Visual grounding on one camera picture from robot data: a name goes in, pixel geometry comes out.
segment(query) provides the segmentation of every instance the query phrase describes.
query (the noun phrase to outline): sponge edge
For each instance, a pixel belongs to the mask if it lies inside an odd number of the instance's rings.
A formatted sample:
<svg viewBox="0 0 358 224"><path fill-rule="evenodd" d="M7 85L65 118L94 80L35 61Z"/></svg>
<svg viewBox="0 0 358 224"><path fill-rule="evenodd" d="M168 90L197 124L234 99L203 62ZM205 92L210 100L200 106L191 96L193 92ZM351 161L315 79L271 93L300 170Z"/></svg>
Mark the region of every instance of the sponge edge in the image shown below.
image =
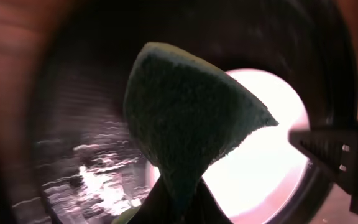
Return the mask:
<svg viewBox="0 0 358 224"><path fill-rule="evenodd" d="M169 44L148 43L128 80L124 116L183 212L202 174L251 132L278 123L219 68Z"/></svg>

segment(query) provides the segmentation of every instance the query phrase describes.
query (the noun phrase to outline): sponge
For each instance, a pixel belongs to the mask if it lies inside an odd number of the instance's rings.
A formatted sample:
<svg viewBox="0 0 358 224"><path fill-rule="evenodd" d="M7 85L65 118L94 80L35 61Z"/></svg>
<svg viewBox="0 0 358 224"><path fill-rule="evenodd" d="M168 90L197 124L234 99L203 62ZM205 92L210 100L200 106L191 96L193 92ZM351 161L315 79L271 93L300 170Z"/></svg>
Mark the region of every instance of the sponge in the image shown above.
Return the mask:
<svg viewBox="0 0 358 224"><path fill-rule="evenodd" d="M251 132L278 123L250 91L214 65L169 44L138 54L124 98L129 131L160 169L180 217L208 166Z"/></svg>

